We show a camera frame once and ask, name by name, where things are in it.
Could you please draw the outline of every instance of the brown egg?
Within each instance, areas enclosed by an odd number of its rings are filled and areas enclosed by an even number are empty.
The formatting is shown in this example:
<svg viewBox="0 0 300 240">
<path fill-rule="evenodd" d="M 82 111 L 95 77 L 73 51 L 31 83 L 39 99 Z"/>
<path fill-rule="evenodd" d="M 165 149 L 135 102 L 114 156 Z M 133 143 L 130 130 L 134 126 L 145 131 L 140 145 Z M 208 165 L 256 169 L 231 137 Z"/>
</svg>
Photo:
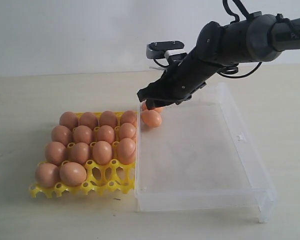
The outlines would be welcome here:
<svg viewBox="0 0 300 240">
<path fill-rule="evenodd" d="M 36 168 L 35 180 L 43 188 L 53 188 L 60 182 L 59 168 L 52 163 L 42 163 Z"/>
<path fill-rule="evenodd" d="M 136 160 L 136 143 L 130 138 L 124 138 L 119 142 L 116 153 L 122 164 L 132 164 Z"/>
<path fill-rule="evenodd" d="M 131 123 L 126 122 L 119 129 L 119 141 L 125 138 L 136 141 L 137 129 Z"/>
<path fill-rule="evenodd" d="M 92 156 L 97 164 L 106 165 L 113 158 L 112 146 L 106 141 L 98 141 L 93 146 Z"/>
<path fill-rule="evenodd" d="M 78 126 L 73 131 L 73 139 L 75 143 L 90 144 L 94 141 L 94 133 L 87 126 Z"/>
<path fill-rule="evenodd" d="M 79 119 L 79 125 L 87 126 L 91 130 L 99 126 L 98 117 L 90 111 L 85 112 Z"/>
<path fill-rule="evenodd" d="M 84 142 L 79 142 L 71 148 L 70 161 L 85 164 L 90 158 L 90 147 Z"/>
<path fill-rule="evenodd" d="M 142 111 L 148 110 L 145 101 L 141 104 L 141 110 L 142 110 Z M 153 109 L 153 110 L 155 110 L 156 112 L 158 112 L 158 113 L 160 114 L 160 113 L 162 113 L 162 111 L 164 110 L 164 107 L 156 107 L 156 108 Z"/>
<path fill-rule="evenodd" d="M 125 111 L 120 118 L 120 125 L 130 123 L 133 126 L 137 126 L 137 114 L 134 111 Z"/>
<path fill-rule="evenodd" d="M 116 140 L 115 130 L 108 125 L 101 126 L 96 132 L 97 141 L 106 141 L 112 144 Z"/>
<path fill-rule="evenodd" d="M 118 125 L 118 118 L 112 111 L 104 111 L 99 120 L 100 126 L 108 125 L 113 129 Z"/>
<path fill-rule="evenodd" d="M 59 125 L 65 126 L 72 131 L 72 129 L 78 127 L 79 118 L 72 111 L 66 111 L 61 115 Z"/>
<path fill-rule="evenodd" d="M 87 179 L 87 171 L 77 162 L 68 162 L 61 166 L 60 178 L 67 186 L 79 186 Z"/>
<path fill-rule="evenodd" d="M 141 113 L 141 119 L 150 128 L 157 128 L 162 124 L 162 118 L 155 110 L 143 111 Z"/>
<path fill-rule="evenodd" d="M 54 142 L 59 142 L 67 146 L 73 141 L 72 132 L 66 126 L 58 125 L 52 130 L 51 139 Z"/>
<path fill-rule="evenodd" d="M 46 145 L 44 155 L 49 163 L 59 166 L 67 160 L 68 150 L 61 142 L 52 141 Z"/>
</svg>

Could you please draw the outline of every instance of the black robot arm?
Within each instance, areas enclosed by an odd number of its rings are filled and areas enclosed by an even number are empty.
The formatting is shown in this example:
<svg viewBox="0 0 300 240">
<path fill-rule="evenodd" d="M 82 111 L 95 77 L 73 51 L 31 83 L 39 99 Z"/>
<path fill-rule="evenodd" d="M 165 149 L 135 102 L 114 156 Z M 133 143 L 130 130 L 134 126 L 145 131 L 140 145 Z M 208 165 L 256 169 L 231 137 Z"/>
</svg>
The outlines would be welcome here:
<svg viewBox="0 0 300 240">
<path fill-rule="evenodd" d="M 180 41 L 153 42 L 147 45 L 149 59 L 166 59 L 169 63 L 160 79 L 137 93 L 149 110 L 190 100 L 192 94 L 218 73 L 227 78 L 242 78 L 253 73 L 262 62 L 271 62 L 285 50 L 300 49 L 300 18 L 289 20 L 282 14 L 248 13 L 239 0 L 233 0 L 246 20 L 231 12 L 226 0 L 223 5 L 235 17 L 229 25 L 211 21 L 201 30 L 195 47 L 186 53 Z M 232 76 L 240 63 L 258 63 L 248 74 Z"/>
</svg>

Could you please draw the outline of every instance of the white wall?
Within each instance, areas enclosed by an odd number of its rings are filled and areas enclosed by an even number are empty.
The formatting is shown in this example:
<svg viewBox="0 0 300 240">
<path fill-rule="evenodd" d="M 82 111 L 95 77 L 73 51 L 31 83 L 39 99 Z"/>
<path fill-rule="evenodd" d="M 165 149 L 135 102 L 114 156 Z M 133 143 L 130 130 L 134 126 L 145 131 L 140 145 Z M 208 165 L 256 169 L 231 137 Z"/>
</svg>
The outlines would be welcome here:
<svg viewBox="0 0 300 240">
<path fill-rule="evenodd" d="M 242 2 L 300 17 L 300 0 Z M 148 70 L 147 43 L 180 40 L 189 51 L 211 20 L 232 20 L 222 0 L 0 0 L 0 76 Z M 300 51 L 273 63 L 300 63 Z"/>
</svg>

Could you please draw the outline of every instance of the clear plastic box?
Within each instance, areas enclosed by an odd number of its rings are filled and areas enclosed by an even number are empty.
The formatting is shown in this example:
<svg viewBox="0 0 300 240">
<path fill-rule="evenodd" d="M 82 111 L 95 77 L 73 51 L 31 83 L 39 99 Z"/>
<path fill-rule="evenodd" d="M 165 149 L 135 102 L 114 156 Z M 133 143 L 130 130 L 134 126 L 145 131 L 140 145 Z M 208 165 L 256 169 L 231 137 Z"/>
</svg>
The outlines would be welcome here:
<svg viewBox="0 0 300 240">
<path fill-rule="evenodd" d="M 139 210 L 258 206 L 259 221 L 267 222 L 276 191 L 227 85 L 206 86 L 161 115 L 158 128 L 139 125 Z"/>
</svg>

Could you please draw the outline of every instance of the yellow egg tray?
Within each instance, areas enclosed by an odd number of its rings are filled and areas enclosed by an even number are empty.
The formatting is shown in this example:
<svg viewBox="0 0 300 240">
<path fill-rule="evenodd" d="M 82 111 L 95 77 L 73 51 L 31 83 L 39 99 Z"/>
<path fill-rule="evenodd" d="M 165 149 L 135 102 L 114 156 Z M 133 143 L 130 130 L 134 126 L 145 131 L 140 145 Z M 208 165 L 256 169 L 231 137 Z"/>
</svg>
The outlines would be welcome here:
<svg viewBox="0 0 300 240">
<path fill-rule="evenodd" d="M 83 112 L 76 113 L 78 117 L 81 117 Z M 95 115 L 100 117 L 102 112 L 94 112 Z M 135 188 L 135 163 L 128 165 L 119 162 L 117 157 L 117 145 L 118 145 L 118 132 L 120 129 L 120 117 L 123 112 L 115 112 L 118 118 L 118 126 L 115 127 L 115 142 L 112 144 L 114 149 L 114 158 L 107 165 L 99 165 L 94 160 L 90 159 L 84 164 L 84 168 L 87 170 L 87 178 L 79 186 L 67 186 L 62 182 L 58 182 L 54 187 L 45 188 L 41 187 L 38 183 L 34 183 L 29 187 L 30 195 L 35 198 L 38 193 L 44 193 L 47 198 L 52 198 L 53 193 L 56 197 L 61 197 L 63 192 L 70 192 L 74 195 L 79 192 L 87 195 L 90 191 L 97 192 L 100 196 L 103 195 L 104 191 L 108 190 L 114 192 L 120 190 L 123 194 L 127 194 L 130 189 Z M 90 147 L 92 148 L 96 142 L 92 142 Z M 75 145 L 74 142 L 68 144 L 67 148 L 70 149 Z"/>
</svg>

